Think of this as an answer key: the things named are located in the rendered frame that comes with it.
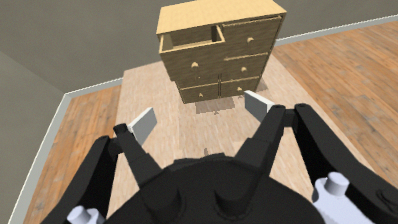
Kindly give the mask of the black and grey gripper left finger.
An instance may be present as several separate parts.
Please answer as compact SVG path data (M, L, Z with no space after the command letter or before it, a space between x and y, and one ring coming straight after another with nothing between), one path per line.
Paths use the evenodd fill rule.
M117 137L96 139L60 201L40 224L103 224L121 153L153 218L161 223L173 219L182 206L178 187L141 147L157 123L154 109L149 107L128 126L114 126Z

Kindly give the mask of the brown wooden drawer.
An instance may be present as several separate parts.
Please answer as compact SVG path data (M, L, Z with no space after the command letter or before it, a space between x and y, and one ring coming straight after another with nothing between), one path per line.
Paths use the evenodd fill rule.
M185 103L218 98L218 83L183 88L180 90Z
M221 81L261 75L268 52L224 59Z
M252 78L220 82L220 98L244 94L244 91L248 91L248 90L254 92L258 80L259 80L259 76L252 77Z
M177 82L178 82L179 88L200 85L200 84L206 84L206 83L212 83L212 82L218 82L218 74L197 77L197 78L191 78L191 79L185 79L185 80L179 80Z
M223 73L224 52L216 25L161 36L159 54L173 82Z
M270 50L281 18L274 16L222 24L225 57Z

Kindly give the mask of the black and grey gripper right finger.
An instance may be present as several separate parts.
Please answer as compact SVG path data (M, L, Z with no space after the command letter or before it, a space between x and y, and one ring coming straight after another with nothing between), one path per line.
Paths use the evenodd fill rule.
M261 124L214 180L223 212L246 208L261 171L270 176L284 127L292 127L314 188L312 204L326 224L398 224L398 189L359 162L310 105L286 109L250 90L244 102Z

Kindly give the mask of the small wooden chest of drawers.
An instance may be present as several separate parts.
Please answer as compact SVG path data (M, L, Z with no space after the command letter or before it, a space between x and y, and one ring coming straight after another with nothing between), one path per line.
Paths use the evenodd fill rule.
M188 86L188 87L195 87L207 84L218 83L218 98L220 98L220 82L232 81L232 80L239 80L245 78L252 78L258 77L259 80L257 82L256 88L254 93L257 90L273 47L275 45L276 39L282 27L283 21L285 19L287 12L281 8L278 4L276 4L272 0L197 0L191 1L166 7L161 7L158 27L157 27L157 37L159 42L161 43L161 35L177 33L187 30L199 29L204 27L216 26L218 25L221 33L222 33L222 24L240 22L240 21L247 21L253 19L260 19L260 18L267 18L267 17L274 17L280 16L281 21L279 27L277 29L276 35L274 37L273 43L271 45L270 50L268 51L261 51L255 53L248 53L242 55L235 55L224 57L233 58L233 57L240 57L246 55L253 55L259 53L266 53L268 52L267 59L265 61L264 67L262 69L261 75L251 76L251 77L244 77L238 79L231 79L221 81L221 74L218 74L218 82ZM183 104L185 103L181 90L182 87L179 88L178 82L175 81Z

